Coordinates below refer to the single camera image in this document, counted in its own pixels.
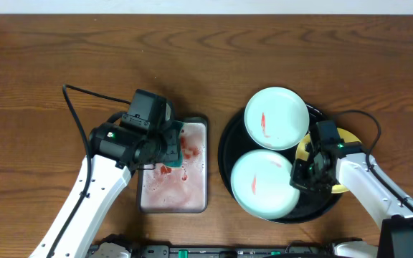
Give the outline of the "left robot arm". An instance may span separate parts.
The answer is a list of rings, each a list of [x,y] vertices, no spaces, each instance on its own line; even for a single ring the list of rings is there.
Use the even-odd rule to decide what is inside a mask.
[[[109,208],[137,171],[182,163],[175,121],[145,135],[135,128],[103,123],[90,134],[89,151],[69,196],[33,257],[84,257]]]

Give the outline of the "yellow plate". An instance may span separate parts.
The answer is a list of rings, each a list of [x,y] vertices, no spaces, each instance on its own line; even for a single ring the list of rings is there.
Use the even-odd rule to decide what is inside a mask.
[[[344,130],[342,128],[337,128],[340,137],[345,143],[360,142],[359,138],[353,133]],[[305,149],[306,146],[310,145],[310,135],[307,133],[304,138],[299,142],[295,152],[295,158],[304,161],[308,160],[309,152]],[[332,194],[342,194],[347,192],[348,189],[342,184],[336,184],[332,187]]]

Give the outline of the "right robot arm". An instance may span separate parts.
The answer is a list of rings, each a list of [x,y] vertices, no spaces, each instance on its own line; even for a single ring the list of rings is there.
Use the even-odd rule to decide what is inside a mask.
[[[413,198],[382,171],[360,142],[300,143],[290,184],[320,194],[344,186],[379,227],[378,246],[341,240],[332,245],[335,256],[413,257]]]

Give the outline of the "mint plate front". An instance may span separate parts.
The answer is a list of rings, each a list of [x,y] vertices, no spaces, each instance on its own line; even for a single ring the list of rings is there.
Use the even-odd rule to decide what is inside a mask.
[[[288,215],[300,198],[290,185],[293,165],[272,150],[252,150],[234,164],[230,176],[237,203],[249,214],[273,220]]]

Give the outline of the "green yellow sponge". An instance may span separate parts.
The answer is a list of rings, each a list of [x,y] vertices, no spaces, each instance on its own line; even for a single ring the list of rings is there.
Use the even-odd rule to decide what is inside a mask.
[[[181,130],[184,123],[178,120],[173,121],[171,127],[166,132],[168,148],[164,165],[169,167],[181,167],[183,162],[183,153],[181,149]]]

